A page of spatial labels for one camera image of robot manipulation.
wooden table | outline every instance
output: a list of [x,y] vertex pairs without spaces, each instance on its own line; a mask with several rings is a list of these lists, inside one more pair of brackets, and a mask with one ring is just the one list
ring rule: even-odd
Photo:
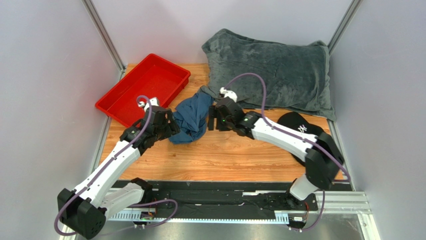
[[[171,102],[175,107],[190,98],[200,86],[209,82],[207,64],[179,64],[191,72],[185,89]],[[129,64],[127,73],[136,64]],[[277,121],[285,109],[266,110],[265,115]],[[303,114],[311,123],[330,133],[323,117]],[[125,127],[112,120],[101,161],[113,150]],[[167,181],[250,181],[292,182],[305,172],[290,153],[267,142],[238,136],[233,131],[207,131],[201,139],[189,144],[173,145],[169,140],[158,141],[127,168],[120,179],[139,177],[144,180]]]

pillow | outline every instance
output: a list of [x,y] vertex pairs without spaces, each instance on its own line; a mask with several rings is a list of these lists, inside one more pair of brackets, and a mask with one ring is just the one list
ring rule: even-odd
[[[286,108],[295,112],[336,120],[331,106],[329,49],[317,41],[307,46],[260,41],[222,29],[202,45],[210,68],[210,82],[201,91],[219,98],[219,90],[232,78],[256,73],[266,83],[266,108]],[[260,108],[262,85],[255,76],[244,76],[229,90],[243,108]]]

red container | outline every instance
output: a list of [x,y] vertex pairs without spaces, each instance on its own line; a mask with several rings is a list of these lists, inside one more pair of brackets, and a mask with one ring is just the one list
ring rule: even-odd
[[144,109],[136,103],[139,95],[157,97],[166,108],[188,84],[190,75],[190,71],[151,53],[95,106],[128,128],[144,117]]

ny logo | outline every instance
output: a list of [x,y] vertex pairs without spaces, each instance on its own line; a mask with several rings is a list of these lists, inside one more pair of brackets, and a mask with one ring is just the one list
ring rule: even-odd
[[308,130],[308,129],[305,127],[305,125],[300,125],[300,126],[299,126],[299,128],[298,128],[298,130],[299,130],[300,132],[304,133],[304,132],[306,132],[306,130]]

crumpled blue fabric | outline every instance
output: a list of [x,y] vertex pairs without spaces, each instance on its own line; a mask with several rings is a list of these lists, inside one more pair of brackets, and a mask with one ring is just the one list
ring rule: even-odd
[[169,137],[170,142],[187,144],[200,139],[206,133],[206,118],[213,101],[210,95],[198,92],[179,103],[173,116],[180,132]]

